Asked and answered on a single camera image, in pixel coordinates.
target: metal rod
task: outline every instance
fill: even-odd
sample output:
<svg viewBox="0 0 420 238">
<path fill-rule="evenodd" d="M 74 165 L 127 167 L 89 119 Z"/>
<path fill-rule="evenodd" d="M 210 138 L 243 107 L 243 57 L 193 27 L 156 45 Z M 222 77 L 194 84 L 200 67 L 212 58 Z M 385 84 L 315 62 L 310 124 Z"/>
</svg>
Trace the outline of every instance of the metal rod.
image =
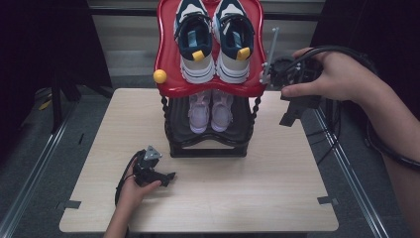
<svg viewBox="0 0 420 238">
<path fill-rule="evenodd" d="M 18 196 L 16 197 L 13 204 L 10 206 L 10 209 L 7 211 L 7 214 L 4 216 L 3 221 L 0 224 L 0 237 L 9 238 L 12 237 L 22 215 L 28 206 L 32 195 L 43 176 L 46 167 L 53 156 L 56 146 L 58 145 L 59 140 L 61 139 L 62 134 L 65 131 L 68 118 L 74 111 L 77 103 L 73 102 L 69 108 L 68 113 L 66 114 L 61 125 L 58 127 L 54 134 L 51 134 L 44 150 L 41 152 L 37 163 L 32 169 L 29 177 L 25 181 L 24 186 L 20 190 Z"/>
<path fill-rule="evenodd" d="M 272 37 L 271 46 L 269 46 L 268 59 L 264 63 L 263 76 L 262 76 L 262 79 L 260 80 L 262 84 L 268 83 L 268 79 L 266 77 L 268 76 L 269 68 L 271 66 L 272 55 L 274 54 L 275 45 L 277 43 L 277 36 L 280 29 L 279 27 L 276 27 L 276 28 L 273 28 L 272 30 L 274 31 L 274 36 Z"/>
<path fill-rule="evenodd" d="M 334 142 L 337 141 L 337 137 L 328 130 L 328 127 L 325 123 L 324 113 L 321 109 L 314 110 L 314 112 L 321 128 L 325 131 L 325 136 L 330 146 L 333 146 Z M 370 226 L 374 237 L 389 237 L 379 215 L 376 212 L 376 209 L 373 207 L 370 199 L 368 198 L 368 195 L 366 194 L 358 176 L 353 170 L 352 165 L 350 164 L 349 159 L 343 151 L 340 143 L 336 143 L 335 147 L 333 148 L 333 152 L 347 182 L 349 183 L 350 188 L 352 189 L 353 195 L 358 201 L 358 204 L 365 216 L 365 219 L 367 220 L 368 225 Z"/>
</svg>

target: purple sneaker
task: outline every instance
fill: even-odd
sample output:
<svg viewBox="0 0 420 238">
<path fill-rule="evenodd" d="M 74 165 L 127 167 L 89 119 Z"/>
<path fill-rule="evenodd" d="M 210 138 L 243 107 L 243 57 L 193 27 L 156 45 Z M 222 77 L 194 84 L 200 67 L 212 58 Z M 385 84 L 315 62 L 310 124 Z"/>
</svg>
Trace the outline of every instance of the purple sneaker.
<svg viewBox="0 0 420 238">
<path fill-rule="evenodd" d="M 189 96 L 189 127 L 195 134 L 203 133 L 209 123 L 210 90 Z"/>
<path fill-rule="evenodd" d="M 213 89 L 212 96 L 211 127 L 217 132 L 224 132 L 233 119 L 231 106 L 234 102 L 234 96 L 218 89 Z"/>
</svg>

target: table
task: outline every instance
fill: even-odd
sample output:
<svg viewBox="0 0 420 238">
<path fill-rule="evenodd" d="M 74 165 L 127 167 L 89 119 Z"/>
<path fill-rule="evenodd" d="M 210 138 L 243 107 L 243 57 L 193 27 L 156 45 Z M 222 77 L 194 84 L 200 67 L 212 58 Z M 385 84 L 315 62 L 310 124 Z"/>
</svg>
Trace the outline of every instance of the table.
<svg viewBox="0 0 420 238">
<path fill-rule="evenodd" d="M 145 198 L 130 223 L 141 232 L 334 231 L 338 221 L 300 121 L 279 126 L 288 102 L 266 91 L 244 158 L 171 158 L 156 89 L 117 89 L 66 209 L 63 232 L 104 232 L 115 187 L 131 157 L 148 145 L 162 153 L 156 170 L 176 172 Z M 205 141 L 196 148 L 226 147 Z"/>
</svg>

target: gray floor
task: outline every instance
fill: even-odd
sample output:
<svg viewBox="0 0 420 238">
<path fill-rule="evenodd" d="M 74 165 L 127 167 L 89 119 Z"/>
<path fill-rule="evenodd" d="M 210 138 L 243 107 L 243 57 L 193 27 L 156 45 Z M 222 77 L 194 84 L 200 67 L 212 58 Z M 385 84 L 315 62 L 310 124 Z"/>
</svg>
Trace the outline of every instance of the gray floor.
<svg viewBox="0 0 420 238">
<path fill-rule="evenodd" d="M 154 87 L 152 79 L 147 76 L 114 77 L 113 81 L 115 87 Z M 69 200 L 110 101 L 89 89 L 80 88 L 80 90 L 82 98 L 75 105 L 75 109 L 68 119 L 65 131 L 47 164 L 45 172 L 41 175 L 40 183 L 32 194 L 13 237 L 102 236 L 102 234 L 64 234 L 58 229 L 63 211 L 56 209 L 56 206 L 61 201 Z M 12 148 L 6 163 L 1 165 L 1 219 L 4 218 L 18 196 L 20 188 L 26 182 L 50 137 L 53 124 L 52 108 L 49 107 L 43 111 L 38 110 L 38 106 L 44 100 L 43 94 L 45 92 L 37 95 L 39 99 L 32 113 L 23 124 L 19 140 Z M 65 102 L 65 100 L 63 105 L 64 112 L 71 108 L 71 103 Z M 343 112 L 342 118 L 340 143 L 379 214 L 385 230 L 389 237 L 410 237 L 407 226 L 396 205 L 380 155 L 366 147 L 364 132 L 350 119 L 346 111 Z M 305 112 L 302 123 L 306 134 L 321 129 L 312 110 Z M 308 141 L 312 144 L 311 148 L 315 160 L 320 160 L 329 150 L 329 144 L 323 133 L 309 136 Z M 340 227 L 335 232 L 310 233 L 308 237 L 375 237 L 333 153 L 325 158 L 319 166 L 319 170 L 330 197 L 336 198 L 339 202 L 338 205 L 334 206 L 334 209 Z M 184 236 L 165 234 L 157 237 Z M 282 236 L 279 234 L 260 234 L 260 237 Z"/>
</svg>

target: red tray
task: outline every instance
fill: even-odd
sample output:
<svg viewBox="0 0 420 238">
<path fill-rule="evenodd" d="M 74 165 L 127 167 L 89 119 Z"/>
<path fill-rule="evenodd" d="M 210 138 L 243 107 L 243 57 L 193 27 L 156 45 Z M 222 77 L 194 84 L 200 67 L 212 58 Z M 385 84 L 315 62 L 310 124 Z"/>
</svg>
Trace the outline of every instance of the red tray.
<svg viewBox="0 0 420 238">
<path fill-rule="evenodd" d="M 202 0 L 209 16 L 212 18 L 218 0 Z M 161 95 L 167 97 L 184 97 L 203 91 L 206 89 L 217 88 L 228 93 L 244 96 L 257 97 L 263 95 L 265 84 L 260 83 L 260 72 L 263 71 L 262 64 L 265 62 L 263 51 L 263 8 L 259 0 L 241 0 L 241 4 L 247 12 L 248 18 L 254 26 L 254 51 L 250 58 L 250 75 L 248 79 L 240 84 L 232 84 L 222 81 L 217 74 L 213 79 L 201 84 L 187 82 L 180 71 L 180 54 L 178 46 L 173 39 L 173 21 L 175 11 L 180 0 L 160 0 L 157 6 L 157 22 L 160 32 L 159 48 L 155 61 L 155 70 L 163 69 L 167 78 L 164 83 L 157 83 L 157 88 Z M 213 60 L 219 54 L 220 46 L 213 38 Z"/>
</svg>

